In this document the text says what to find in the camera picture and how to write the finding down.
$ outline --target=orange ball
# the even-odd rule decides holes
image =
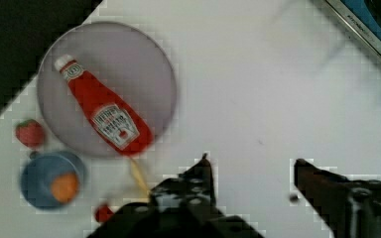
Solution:
[[[68,203],[76,197],[79,188],[78,177],[68,173],[57,177],[51,186],[52,195],[61,203]]]

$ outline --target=bottle cap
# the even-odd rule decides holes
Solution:
[[[74,60],[74,58],[70,55],[63,55],[61,57],[59,57],[56,61],[55,61],[55,69],[57,71],[61,71],[61,69],[67,64],[69,63],[70,61]]]

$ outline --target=round plate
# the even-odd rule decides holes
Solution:
[[[45,121],[67,146],[94,157],[118,156],[82,114],[55,60],[72,55],[144,118],[155,137],[172,120],[177,100],[175,75],[164,52],[149,37],[118,23],[74,28],[49,49],[38,73],[39,105]]]

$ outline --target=white table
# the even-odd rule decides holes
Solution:
[[[381,179],[381,70],[308,0],[107,0],[85,22],[107,20],[157,41],[179,81],[175,121],[142,156],[153,184],[210,151],[225,213],[268,238],[325,238],[312,208],[288,200],[294,159]],[[36,82],[0,115],[0,237],[84,237],[93,206],[133,185],[129,167],[80,155],[90,171],[80,198],[59,212],[29,206],[18,188],[29,150],[13,126],[41,118]],[[51,135],[45,150],[63,148]]]

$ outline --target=black background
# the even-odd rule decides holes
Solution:
[[[64,32],[102,0],[0,0],[0,111],[37,72]]]

